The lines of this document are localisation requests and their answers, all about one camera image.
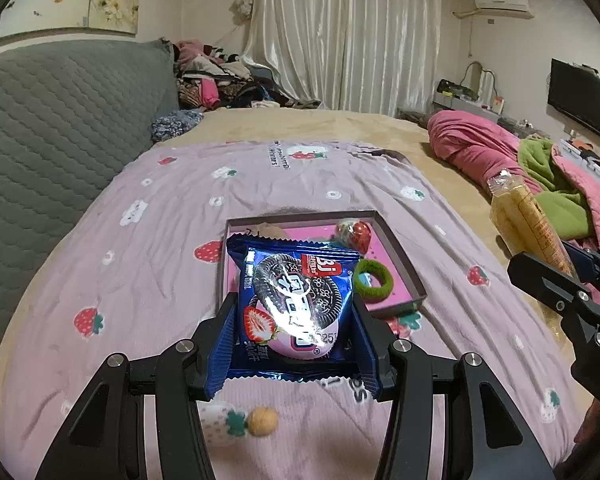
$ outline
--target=wall-mounted black television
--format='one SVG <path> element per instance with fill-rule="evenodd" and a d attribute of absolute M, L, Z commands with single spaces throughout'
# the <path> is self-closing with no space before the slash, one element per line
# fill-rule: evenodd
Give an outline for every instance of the wall-mounted black television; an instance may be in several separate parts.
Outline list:
<path fill-rule="evenodd" d="M 596 74 L 552 59 L 548 102 L 600 136 L 600 78 Z"/>

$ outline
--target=gray quilted headboard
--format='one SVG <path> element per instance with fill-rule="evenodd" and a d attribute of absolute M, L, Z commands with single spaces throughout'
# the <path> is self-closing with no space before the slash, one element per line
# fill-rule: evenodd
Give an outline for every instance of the gray quilted headboard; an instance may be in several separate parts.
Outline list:
<path fill-rule="evenodd" d="M 178 108 L 171 45 L 58 41 L 0 54 L 0 340 L 33 275 Z"/>

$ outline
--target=wooden ball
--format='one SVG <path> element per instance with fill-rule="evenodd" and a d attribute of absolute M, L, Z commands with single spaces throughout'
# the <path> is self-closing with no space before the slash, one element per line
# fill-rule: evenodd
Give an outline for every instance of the wooden ball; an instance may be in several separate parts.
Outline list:
<path fill-rule="evenodd" d="M 278 427 L 278 412 L 258 406 L 247 417 L 247 430 L 253 436 L 267 436 Z"/>

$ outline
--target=green fuzzy bracelet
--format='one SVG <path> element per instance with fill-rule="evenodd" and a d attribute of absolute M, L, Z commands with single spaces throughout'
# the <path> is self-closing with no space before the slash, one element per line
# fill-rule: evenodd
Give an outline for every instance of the green fuzzy bracelet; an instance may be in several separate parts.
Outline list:
<path fill-rule="evenodd" d="M 368 286 L 360 281 L 360 274 L 368 272 L 375 277 L 380 286 Z M 353 290 L 357 292 L 366 303 L 379 303 L 389 297 L 394 290 L 394 277 L 383 264 L 376 260 L 360 260 L 353 273 Z"/>

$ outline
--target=wall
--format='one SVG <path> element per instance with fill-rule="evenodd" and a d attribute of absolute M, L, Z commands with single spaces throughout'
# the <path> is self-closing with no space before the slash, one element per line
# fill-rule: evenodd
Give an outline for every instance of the wall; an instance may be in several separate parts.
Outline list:
<path fill-rule="evenodd" d="M 441 79 L 454 81 L 458 71 L 460 56 L 461 21 L 452 12 L 457 11 L 462 0 L 442 0 L 442 15 L 440 23 L 440 50 L 436 63 L 436 86 Z"/>
<path fill-rule="evenodd" d="M 197 38 L 241 54 L 247 43 L 249 22 L 234 11 L 234 0 L 182 0 L 182 38 Z"/>
<path fill-rule="evenodd" d="M 496 86 L 506 100 L 504 113 L 528 119 L 553 139 L 566 138 L 572 128 L 597 147 L 600 136 L 549 106 L 548 75 L 551 59 L 593 66 L 600 71 L 600 24 L 583 0 L 530 0 L 535 18 L 497 16 L 465 18 L 461 25 L 461 53 L 456 79 L 469 62 L 478 60 L 497 74 Z M 474 8 L 462 0 L 460 10 Z M 490 25 L 488 19 L 494 20 Z M 470 29 L 473 32 L 469 57 Z"/>
<path fill-rule="evenodd" d="M 182 0 L 140 0 L 138 33 L 117 34 L 101 31 L 48 30 L 0 39 L 0 52 L 35 43 L 61 40 L 136 40 L 150 41 L 164 36 L 168 40 L 181 38 Z"/>

